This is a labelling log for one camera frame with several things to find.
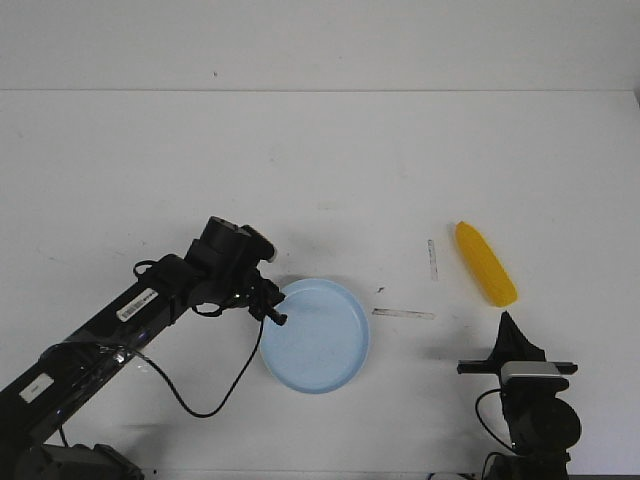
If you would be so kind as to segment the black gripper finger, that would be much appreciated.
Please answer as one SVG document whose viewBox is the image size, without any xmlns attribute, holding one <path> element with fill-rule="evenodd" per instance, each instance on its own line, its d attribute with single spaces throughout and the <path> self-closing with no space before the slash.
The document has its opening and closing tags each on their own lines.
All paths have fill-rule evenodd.
<svg viewBox="0 0 640 480">
<path fill-rule="evenodd" d="M 505 313 L 507 350 L 513 361 L 545 361 L 545 351 L 533 343 L 522 333 L 512 316 Z"/>
<path fill-rule="evenodd" d="M 494 361 L 508 361 L 513 356 L 512 340 L 513 319 L 508 311 L 503 311 L 500 316 L 498 333 L 492 350 Z"/>
<path fill-rule="evenodd" d="M 283 326 L 288 319 L 288 316 L 286 314 L 281 313 L 274 308 L 269 308 L 266 311 L 266 316 L 270 318 L 278 326 Z"/>
</svg>

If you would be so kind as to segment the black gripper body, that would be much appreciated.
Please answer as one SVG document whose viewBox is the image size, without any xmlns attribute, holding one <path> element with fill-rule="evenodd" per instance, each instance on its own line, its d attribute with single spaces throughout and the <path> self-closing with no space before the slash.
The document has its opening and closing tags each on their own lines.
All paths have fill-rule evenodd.
<svg viewBox="0 0 640 480">
<path fill-rule="evenodd" d="M 246 308 L 257 320 L 284 301 L 285 294 L 258 269 L 271 263 L 275 246 L 249 225 L 209 218 L 201 236 L 189 247 L 185 261 L 196 272 L 187 306 L 204 317 L 219 317 L 228 309 Z"/>
<path fill-rule="evenodd" d="M 576 374 L 578 365 L 571 362 L 511 360 L 501 365 L 489 360 L 460 360 L 458 374 L 495 375 L 501 389 L 509 395 L 555 395 L 569 388 L 568 376 Z"/>
</svg>

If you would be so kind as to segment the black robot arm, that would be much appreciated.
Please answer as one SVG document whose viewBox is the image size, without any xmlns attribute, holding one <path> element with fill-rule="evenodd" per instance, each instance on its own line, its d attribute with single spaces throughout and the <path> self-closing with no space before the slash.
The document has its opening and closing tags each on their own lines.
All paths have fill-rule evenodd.
<svg viewBox="0 0 640 480">
<path fill-rule="evenodd" d="M 185 256 L 168 254 L 134 267 L 135 283 L 1 392 L 4 479 L 141 479 L 140 467 L 113 447 L 60 446 L 48 439 L 165 328 L 189 310 L 209 317 L 245 308 L 282 325 L 285 296 L 262 277 L 274 245 L 249 225 L 211 217 Z"/>
<path fill-rule="evenodd" d="M 484 360 L 460 360 L 459 374 L 494 375 L 498 386 L 474 402 L 477 419 L 504 452 L 485 457 L 482 479 L 567 479 L 569 449 L 580 439 L 582 425 L 574 408 L 557 394 L 578 371 L 573 362 L 553 362 L 531 343 L 509 312 L 501 313 L 494 347 Z M 497 394 L 509 440 L 491 430 L 480 413 L 481 401 Z"/>
</svg>

